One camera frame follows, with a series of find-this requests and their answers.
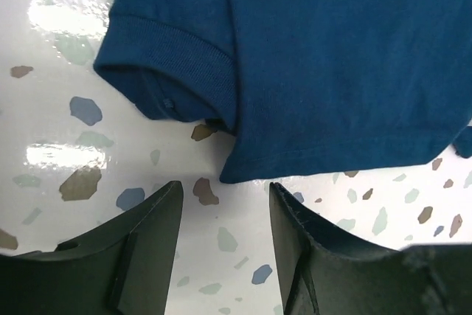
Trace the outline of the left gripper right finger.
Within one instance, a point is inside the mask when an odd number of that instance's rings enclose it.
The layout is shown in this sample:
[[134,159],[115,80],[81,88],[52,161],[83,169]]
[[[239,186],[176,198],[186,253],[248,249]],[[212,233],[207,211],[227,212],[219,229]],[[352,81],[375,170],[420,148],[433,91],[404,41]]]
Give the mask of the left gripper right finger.
[[284,314],[471,314],[471,245],[400,251],[359,238],[270,185]]

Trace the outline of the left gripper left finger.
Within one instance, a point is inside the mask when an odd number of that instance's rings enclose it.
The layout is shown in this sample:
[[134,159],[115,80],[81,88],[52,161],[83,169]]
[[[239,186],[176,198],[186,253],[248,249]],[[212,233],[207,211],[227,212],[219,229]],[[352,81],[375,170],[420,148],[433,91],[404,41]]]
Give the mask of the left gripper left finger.
[[52,252],[1,256],[1,313],[164,314],[183,200],[171,181]]

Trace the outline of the dark blue t shirt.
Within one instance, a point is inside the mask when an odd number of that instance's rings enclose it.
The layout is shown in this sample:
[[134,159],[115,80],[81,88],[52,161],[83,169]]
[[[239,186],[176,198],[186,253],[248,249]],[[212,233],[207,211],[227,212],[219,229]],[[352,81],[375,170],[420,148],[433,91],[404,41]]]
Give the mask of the dark blue t shirt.
[[223,183],[471,156],[471,0],[114,0],[95,72],[236,139]]

